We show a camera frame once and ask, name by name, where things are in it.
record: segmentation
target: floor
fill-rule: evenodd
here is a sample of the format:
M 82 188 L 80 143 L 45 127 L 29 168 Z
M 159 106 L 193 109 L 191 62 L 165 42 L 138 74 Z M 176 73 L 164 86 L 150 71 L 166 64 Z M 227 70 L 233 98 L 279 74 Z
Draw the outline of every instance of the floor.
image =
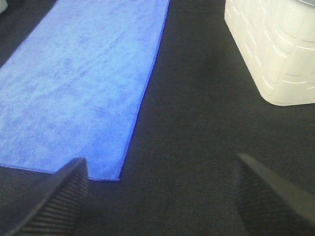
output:
M 8 0 L 0 65 L 54 1 Z M 246 236 L 232 199 L 238 152 L 315 195 L 314 105 L 265 102 L 223 14 L 224 0 L 171 1 L 121 181 L 91 181 L 76 236 Z M 0 168 L 0 206 L 47 177 Z

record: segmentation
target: white storage bin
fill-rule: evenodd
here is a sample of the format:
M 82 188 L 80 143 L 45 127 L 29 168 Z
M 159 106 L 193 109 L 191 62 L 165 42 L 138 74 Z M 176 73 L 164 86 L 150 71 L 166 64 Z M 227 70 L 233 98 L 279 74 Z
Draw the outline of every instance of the white storage bin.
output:
M 315 0 L 226 0 L 225 21 L 266 101 L 315 103 Z
M 8 7 L 8 4 L 6 0 L 0 0 L 0 14 L 3 13 L 7 7 Z

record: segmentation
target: blue towel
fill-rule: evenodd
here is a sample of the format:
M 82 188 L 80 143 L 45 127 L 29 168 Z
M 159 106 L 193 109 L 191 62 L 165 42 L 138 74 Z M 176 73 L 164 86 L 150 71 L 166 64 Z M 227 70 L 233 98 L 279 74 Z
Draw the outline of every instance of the blue towel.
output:
M 58 0 L 0 68 L 0 165 L 118 180 L 169 0 Z

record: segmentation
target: black rubber object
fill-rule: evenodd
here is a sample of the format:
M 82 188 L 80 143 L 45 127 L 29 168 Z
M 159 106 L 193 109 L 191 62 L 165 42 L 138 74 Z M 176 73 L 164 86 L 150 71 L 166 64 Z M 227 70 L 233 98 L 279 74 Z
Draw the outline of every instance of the black rubber object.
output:
M 249 235 L 315 235 L 315 197 L 246 154 L 238 155 L 233 192 Z
M 85 158 L 75 158 L 0 209 L 0 236 L 69 236 L 88 196 Z

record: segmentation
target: textured plastic surface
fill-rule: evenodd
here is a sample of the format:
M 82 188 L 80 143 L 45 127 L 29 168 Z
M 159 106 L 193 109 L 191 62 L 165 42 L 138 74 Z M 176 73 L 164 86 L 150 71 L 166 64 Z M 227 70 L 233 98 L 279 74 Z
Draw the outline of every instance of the textured plastic surface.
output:
M 0 236 L 69 236 L 88 195 L 85 158 L 75 158 L 0 209 Z
M 3 13 L 8 7 L 6 0 L 0 0 L 0 14 Z
M 225 21 L 261 96 L 315 102 L 315 7 L 299 0 L 226 0 Z
M 315 197 L 241 154 L 233 174 L 234 202 L 251 236 L 315 235 Z

